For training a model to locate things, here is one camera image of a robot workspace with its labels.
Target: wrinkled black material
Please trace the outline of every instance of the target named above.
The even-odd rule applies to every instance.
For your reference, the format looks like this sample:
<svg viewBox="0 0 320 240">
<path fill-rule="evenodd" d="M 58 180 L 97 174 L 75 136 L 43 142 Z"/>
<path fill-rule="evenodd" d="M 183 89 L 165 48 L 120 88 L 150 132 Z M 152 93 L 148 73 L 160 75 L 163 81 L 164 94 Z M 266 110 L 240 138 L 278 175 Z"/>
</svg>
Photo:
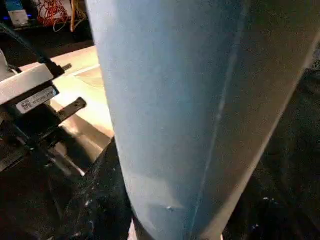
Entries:
<svg viewBox="0 0 320 240">
<path fill-rule="evenodd" d="M 127 240 L 131 219 L 113 138 L 80 183 L 55 239 Z"/>
<path fill-rule="evenodd" d="M 320 240 L 320 80 L 305 75 L 225 229 L 227 240 Z"/>
</svg>

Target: red and white package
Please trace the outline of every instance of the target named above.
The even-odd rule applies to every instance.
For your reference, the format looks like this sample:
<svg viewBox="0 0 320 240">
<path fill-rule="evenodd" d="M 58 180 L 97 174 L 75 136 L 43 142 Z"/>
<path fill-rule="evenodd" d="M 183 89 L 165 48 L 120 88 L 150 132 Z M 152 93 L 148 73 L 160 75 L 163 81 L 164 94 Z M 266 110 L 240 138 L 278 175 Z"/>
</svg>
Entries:
<svg viewBox="0 0 320 240">
<path fill-rule="evenodd" d="M 65 23 L 72 14 L 69 0 L 33 0 L 38 10 L 38 22 L 44 26 Z"/>
</svg>

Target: barcode sticker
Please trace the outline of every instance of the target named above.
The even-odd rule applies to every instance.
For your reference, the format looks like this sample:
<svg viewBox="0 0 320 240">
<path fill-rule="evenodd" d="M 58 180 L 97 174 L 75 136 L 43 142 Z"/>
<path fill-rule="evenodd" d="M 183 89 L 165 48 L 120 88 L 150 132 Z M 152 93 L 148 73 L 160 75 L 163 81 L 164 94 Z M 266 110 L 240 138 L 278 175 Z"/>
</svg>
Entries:
<svg viewBox="0 0 320 240">
<path fill-rule="evenodd" d="M 52 99 L 55 95 L 57 95 L 56 90 L 50 86 L 33 96 L 28 97 L 27 99 L 19 102 L 16 105 L 16 108 L 20 111 L 21 114 L 25 114 L 37 106 L 45 103 L 46 101 Z"/>
</svg>

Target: white label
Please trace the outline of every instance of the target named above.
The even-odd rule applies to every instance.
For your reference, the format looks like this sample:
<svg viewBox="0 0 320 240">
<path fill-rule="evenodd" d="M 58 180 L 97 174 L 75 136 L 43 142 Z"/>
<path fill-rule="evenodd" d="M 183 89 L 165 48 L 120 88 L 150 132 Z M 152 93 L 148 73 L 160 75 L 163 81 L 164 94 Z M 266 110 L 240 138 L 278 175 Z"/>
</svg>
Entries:
<svg viewBox="0 0 320 240">
<path fill-rule="evenodd" d="M 9 11 L 9 16 L 13 25 L 23 26 L 28 24 L 28 15 L 26 10 Z"/>
<path fill-rule="evenodd" d="M 16 105 L 16 108 L 20 111 L 20 113 L 25 114 L 30 110 L 36 108 L 37 106 L 52 99 L 55 95 L 57 95 L 55 89 L 52 86 L 50 86 L 45 90 L 42 90 L 36 93 L 35 95 L 28 97 L 27 99 L 19 102 Z"/>
</svg>

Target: black cable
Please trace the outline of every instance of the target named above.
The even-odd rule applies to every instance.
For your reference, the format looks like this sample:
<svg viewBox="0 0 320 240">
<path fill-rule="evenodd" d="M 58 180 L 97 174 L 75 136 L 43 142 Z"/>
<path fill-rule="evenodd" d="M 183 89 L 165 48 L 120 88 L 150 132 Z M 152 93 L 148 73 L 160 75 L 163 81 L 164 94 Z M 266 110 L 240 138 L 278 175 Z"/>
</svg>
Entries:
<svg viewBox="0 0 320 240">
<path fill-rule="evenodd" d="M 37 57 L 37 61 L 40 64 L 45 64 L 50 70 L 50 72 L 52 73 L 52 75 L 54 76 L 54 78 L 58 78 L 65 73 L 62 67 L 56 65 L 53 61 L 51 61 L 51 59 L 44 52 L 32 46 L 32 44 L 28 40 L 21 37 L 18 33 L 16 33 L 13 29 L 8 27 L 6 24 L 4 24 L 1 21 L 0 21 L 0 29 L 3 29 L 3 31 L 6 34 L 14 38 L 17 42 L 19 42 L 21 45 L 23 45 L 25 48 L 29 49 L 29 51 L 35 54 Z"/>
<path fill-rule="evenodd" d="M 28 40 L 21 37 L 18 33 L 16 33 L 13 29 L 8 27 L 6 24 L 4 24 L 1 21 L 0 21 L 0 28 L 3 29 L 3 31 L 6 34 L 14 38 L 17 42 L 19 42 L 21 45 L 23 45 L 25 48 L 29 49 L 33 54 L 35 54 L 37 57 L 37 61 L 39 63 L 47 64 L 52 62 L 51 59 L 47 57 L 44 52 L 32 46 L 32 44 Z"/>
</svg>

